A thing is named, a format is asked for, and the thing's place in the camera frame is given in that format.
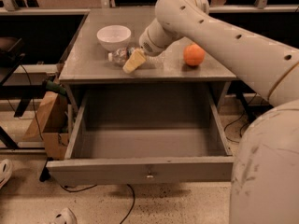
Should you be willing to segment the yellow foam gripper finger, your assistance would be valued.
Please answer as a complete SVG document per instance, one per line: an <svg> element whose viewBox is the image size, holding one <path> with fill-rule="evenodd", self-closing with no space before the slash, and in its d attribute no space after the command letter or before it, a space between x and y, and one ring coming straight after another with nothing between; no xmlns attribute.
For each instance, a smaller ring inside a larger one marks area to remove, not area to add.
<svg viewBox="0 0 299 224"><path fill-rule="evenodd" d="M123 66L123 71L127 74L134 72L141 64L147 60L147 57L142 49L135 49L129 59Z"/></svg>

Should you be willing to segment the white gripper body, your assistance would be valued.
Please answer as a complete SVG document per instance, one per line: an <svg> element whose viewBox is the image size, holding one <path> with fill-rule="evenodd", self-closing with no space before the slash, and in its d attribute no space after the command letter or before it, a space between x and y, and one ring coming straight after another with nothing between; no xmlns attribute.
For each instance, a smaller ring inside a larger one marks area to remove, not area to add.
<svg viewBox="0 0 299 224"><path fill-rule="evenodd" d="M160 55L172 43L181 39L181 35L170 32L154 19L139 37L139 47L151 57Z"/></svg>

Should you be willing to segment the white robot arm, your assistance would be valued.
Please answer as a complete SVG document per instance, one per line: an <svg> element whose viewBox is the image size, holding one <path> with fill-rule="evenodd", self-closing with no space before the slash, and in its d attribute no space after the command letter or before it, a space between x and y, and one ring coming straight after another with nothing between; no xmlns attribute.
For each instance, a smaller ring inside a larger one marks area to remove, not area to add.
<svg viewBox="0 0 299 224"><path fill-rule="evenodd" d="M299 49L214 19L207 0L157 0L155 18L123 67L187 37L271 106L239 143L230 224L299 224Z"/></svg>

